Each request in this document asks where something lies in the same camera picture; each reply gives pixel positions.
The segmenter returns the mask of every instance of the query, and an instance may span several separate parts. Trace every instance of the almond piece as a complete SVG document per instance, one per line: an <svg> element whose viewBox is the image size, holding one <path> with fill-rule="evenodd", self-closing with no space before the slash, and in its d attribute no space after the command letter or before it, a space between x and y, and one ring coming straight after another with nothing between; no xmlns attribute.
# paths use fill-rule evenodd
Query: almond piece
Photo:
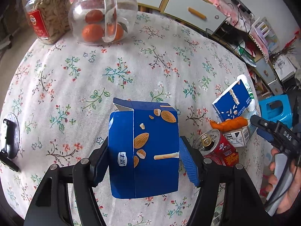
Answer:
<svg viewBox="0 0 301 226"><path fill-rule="evenodd" d="M146 152L143 149L137 151L137 155L140 159L144 159L146 157Z"/></svg>
<svg viewBox="0 0 301 226"><path fill-rule="evenodd" d="M134 155L134 168L138 165L138 163L139 163L139 158L136 155Z"/></svg>
<svg viewBox="0 0 301 226"><path fill-rule="evenodd" d="M154 109L154 114L156 116L159 116L161 114L161 110L160 109Z"/></svg>
<svg viewBox="0 0 301 226"><path fill-rule="evenodd" d="M171 122L171 123L177 122L177 119L175 118L175 116L169 111L162 111L161 117L163 120L165 120L167 122Z"/></svg>
<svg viewBox="0 0 301 226"><path fill-rule="evenodd" d="M149 133L141 133L134 138L134 148L140 149L148 140Z"/></svg>

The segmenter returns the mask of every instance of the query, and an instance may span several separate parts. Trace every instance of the red can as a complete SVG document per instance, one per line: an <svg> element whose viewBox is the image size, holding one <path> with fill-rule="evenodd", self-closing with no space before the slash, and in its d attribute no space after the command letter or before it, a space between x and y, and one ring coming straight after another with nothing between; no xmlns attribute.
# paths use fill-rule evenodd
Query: red can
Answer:
<svg viewBox="0 0 301 226"><path fill-rule="evenodd" d="M239 162L236 148L217 129L203 133L194 143L203 157L210 158L218 165L234 166Z"/></svg>

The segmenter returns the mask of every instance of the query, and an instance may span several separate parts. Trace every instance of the glass pitcher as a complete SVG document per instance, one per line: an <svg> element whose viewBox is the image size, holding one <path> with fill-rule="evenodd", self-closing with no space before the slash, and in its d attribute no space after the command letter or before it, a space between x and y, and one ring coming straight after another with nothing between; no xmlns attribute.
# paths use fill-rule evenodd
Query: glass pitcher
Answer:
<svg viewBox="0 0 301 226"><path fill-rule="evenodd" d="M130 34L138 11L136 0L75 0L68 20L80 43L100 45Z"/></svg>

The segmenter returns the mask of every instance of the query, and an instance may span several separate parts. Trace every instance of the metal screw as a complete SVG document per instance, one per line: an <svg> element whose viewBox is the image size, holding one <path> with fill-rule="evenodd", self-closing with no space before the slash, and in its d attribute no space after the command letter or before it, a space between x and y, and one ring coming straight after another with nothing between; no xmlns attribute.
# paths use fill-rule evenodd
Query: metal screw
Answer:
<svg viewBox="0 0 301 226"><path fill-rule="evenodd" d="M88 162L89 162L88 158L83 158L83 159L80 160L80 163L82 163L83 165L87 164Z"/></svg>
<svg viewBox="0 0 301 226"><path fill-rule="evenodd" d="M243 169L243 165L240 164L240 163L237 163L237 164L235 165L235 167L236 167L237 169L239 169L239 170Z"/></svg>
<svg viewBox="0 0 301 226"><path fill-rule="evenodd" d="M52 164L52 165L50 166L50 170L55 170L55 169L57 169L57 167L58 167L57 164Z"/></svg>
<svg viewBox="0 0 301 226"><path fill-rule="evenodd" d="M206 164L210 164L210 163L212 162L212 160L211 160L210 158L205 158L205 159L204 159L204 162L205 162Z"/></svg>

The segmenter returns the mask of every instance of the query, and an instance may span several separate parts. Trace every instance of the table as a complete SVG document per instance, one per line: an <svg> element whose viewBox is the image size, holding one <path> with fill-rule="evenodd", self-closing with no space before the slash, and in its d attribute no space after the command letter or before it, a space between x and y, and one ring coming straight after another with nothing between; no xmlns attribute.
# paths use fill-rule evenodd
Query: table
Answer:
<svg viewBox="0 0 301 226"><path fill-rule="evenodd" d="M180 135L193 143L211 129L210 118L218 120L211 103L242 73L251 82L245 64L219 44L147 13L138 13L133 34L117 43L87 46L77 43L71 32L55 45L35 41L12 79L1 113L1 123L9 112L17 116L21 137L13 160L21 171L0 163L7 201L25 218L51 164L73 165L99 148L108 134L109 115L115 111L113 97L168 102L178 112ZM258 191L263 146L255 133L246 148L238 149L240 163ZM217 203L223 200L223 187ZM183 226L199 189L189 182L180 163L179 190L174 193L115 199L108 171L94 191L107 225ZM74 225L81 225L71 186L69 196Z"/></svg>

